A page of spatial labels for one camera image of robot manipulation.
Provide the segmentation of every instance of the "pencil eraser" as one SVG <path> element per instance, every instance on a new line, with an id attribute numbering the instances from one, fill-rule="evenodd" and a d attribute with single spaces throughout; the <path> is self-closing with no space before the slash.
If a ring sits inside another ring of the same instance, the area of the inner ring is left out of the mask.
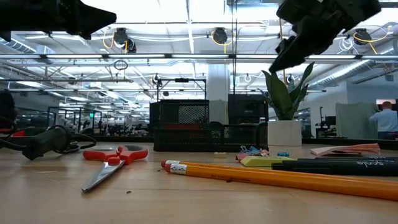
<path id="1" fill-rule="evenodd" d="M 214 158 L 226 158 L 226 152 L 215 152 Z"/>
<path id="2" fill-rule="evenodd" d="M 170 172 L 170 168 L 171 168 L 171 164 L 166 164 L 165 166 L 164 166 L 164 170 L 166 170 L 166 172 Z"/>

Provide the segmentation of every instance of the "desk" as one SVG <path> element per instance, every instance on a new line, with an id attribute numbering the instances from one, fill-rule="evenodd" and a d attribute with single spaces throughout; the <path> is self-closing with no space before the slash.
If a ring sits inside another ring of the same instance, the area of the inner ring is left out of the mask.
<path id="1" fill-rule="evenodd" d="M 151 143 L 142 143 L 152 147 Z M 115 149 L 100 143 L 98 149 Z M 309 157 L 310 147 L 271 148 Z M 383 156 L 398 156 L 384 151 Z M 394 223 L 398 202 L 166 174 L 162 159 L 236 165 L 234 154 L 154 152 L 113 174 L 88 194 L 81 186 L 100 162 L 81 153 L 28 161 L 0 151 L 1 223 Z"/>

